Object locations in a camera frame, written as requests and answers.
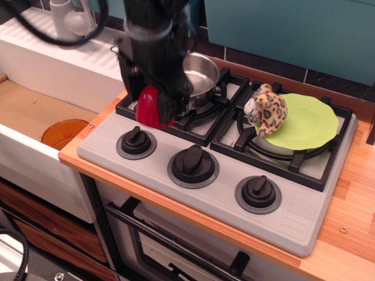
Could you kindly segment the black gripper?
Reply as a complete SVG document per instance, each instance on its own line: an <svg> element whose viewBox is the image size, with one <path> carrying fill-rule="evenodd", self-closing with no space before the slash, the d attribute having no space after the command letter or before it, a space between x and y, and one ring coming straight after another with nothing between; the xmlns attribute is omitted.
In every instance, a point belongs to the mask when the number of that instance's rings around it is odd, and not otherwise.
<svg viewBox="0 0 375 281"><path fill-rule="evenodd" d="M116 36L122 80L132 101L154 86L159 123L169 126L186 111L193 86L183 71L188 53L188 32L171 32L158 40L140 41L123 33Z"/></svg>

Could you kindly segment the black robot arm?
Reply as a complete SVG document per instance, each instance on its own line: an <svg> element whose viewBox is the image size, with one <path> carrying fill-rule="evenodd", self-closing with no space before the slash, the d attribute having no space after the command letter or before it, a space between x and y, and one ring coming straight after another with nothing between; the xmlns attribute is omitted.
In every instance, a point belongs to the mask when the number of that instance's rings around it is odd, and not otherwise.
<svg viewBox="0 0 375 281"><path fill-rule="evenodd" d="M167 128L186 111L193 86L183 70L188 53L187 1L125 1L124 32L115 38L121 76L137 102L136 119Z"/></svg>

